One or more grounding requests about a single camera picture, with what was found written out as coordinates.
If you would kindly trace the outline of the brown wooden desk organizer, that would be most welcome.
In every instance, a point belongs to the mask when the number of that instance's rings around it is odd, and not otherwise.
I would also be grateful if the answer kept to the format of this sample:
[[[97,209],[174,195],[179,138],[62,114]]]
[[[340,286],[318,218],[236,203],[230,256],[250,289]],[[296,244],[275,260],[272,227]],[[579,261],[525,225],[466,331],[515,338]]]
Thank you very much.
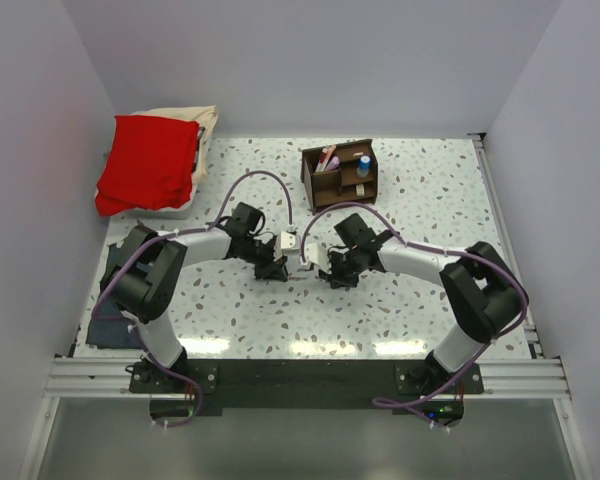
[[[374,204],[379,194],[379,167],[373,149],[372,139],[338,143],[331,157],[339,158],[339,166],[332,171],[315,173],[318,157],[323,147],[308,148],[301,151],[300,180],[306,190],[306,199],[310,211],[317,214],[327,207],[343,202],[361,202]],[[369,175],[357,176],[359,158],[368,155],[372,159]],[[363,184],[365,195],[356,195],[356,186]]]

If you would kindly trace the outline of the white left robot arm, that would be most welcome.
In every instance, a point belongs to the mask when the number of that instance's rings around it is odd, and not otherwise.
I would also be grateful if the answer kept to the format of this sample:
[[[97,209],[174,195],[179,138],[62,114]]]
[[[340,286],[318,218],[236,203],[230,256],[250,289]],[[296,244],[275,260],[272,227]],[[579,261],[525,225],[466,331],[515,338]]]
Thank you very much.
[[[99,314],[101,305],[110,302],[131,323],[148,361],[155,365],[151,378],[163,391],[176,392],[187,380],[186,349],[169,318],[184,270],[239,260],[253,267],[258,281],[289,279],[280,237],[260,238],[265,222],[261,210],[241,202],[230,215],[206,227],[160,233],[137,226],[109,256],[92,314]]]

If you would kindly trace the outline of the red white marker pen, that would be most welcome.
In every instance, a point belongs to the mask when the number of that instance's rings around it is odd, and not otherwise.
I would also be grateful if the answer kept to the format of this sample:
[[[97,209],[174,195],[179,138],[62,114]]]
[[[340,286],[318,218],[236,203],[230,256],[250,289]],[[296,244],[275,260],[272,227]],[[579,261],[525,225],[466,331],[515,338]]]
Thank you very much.
[[[318,157],[318,162],[316,164],[316,168],[314,170],[315,173],[320,173],[324,170],[327,160],[330,156],[331,148],[329,146],[325,146],[322,148],[320,155]]]

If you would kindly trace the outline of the blue grey stamp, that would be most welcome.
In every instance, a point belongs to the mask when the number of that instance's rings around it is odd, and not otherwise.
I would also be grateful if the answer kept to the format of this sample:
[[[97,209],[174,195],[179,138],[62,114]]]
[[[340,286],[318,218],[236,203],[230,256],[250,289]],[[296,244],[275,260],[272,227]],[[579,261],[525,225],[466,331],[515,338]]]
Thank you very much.
[[[372,159],[368,155],[363,155],[359,158],[357,167],[357,176],[359,178],[366,178],[371,170]]]

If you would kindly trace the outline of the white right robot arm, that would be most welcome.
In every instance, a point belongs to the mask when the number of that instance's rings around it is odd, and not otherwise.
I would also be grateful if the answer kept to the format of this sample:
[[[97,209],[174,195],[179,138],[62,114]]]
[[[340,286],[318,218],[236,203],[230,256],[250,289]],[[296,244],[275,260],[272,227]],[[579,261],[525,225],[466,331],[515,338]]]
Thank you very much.
[[[392,229],[374,232],[358,214],[338,223],[335,231],[342,245],[321,249],[323,260],[310,260],[331,288],[355,288],[369,271],[414,277],[446,294],[455,325],[426,358],[425,379],[436,392],[449,392],[465,366],[526,317],[528,294],[489,243],[449,250],[408,242]]]

